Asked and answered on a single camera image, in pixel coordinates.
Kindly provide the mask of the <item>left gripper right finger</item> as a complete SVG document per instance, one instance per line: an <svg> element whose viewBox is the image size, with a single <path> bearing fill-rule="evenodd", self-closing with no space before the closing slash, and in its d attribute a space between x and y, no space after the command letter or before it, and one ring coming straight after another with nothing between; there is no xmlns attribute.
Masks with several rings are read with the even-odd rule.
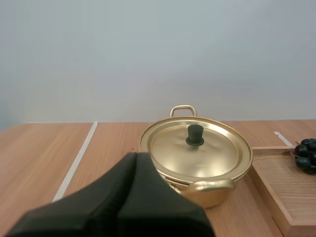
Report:
<svg viewBox="0 0 316 237"><path fill-rule="evenodd" d="M132 186L118 213L120 237L213 237L204 208L174 191L148 153L139 153Z"/></svg>

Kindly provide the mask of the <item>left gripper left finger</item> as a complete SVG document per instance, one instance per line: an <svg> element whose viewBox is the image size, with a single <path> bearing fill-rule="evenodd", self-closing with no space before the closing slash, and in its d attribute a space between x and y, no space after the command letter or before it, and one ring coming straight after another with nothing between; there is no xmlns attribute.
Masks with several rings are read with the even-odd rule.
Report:
<svg viewBox="0 0 316 237"><path fill-rule="evenodd" d="M137 153L127 153L115 166L81 190L25 213L8 237L115 237L117 215L136 171Z"/></svg>

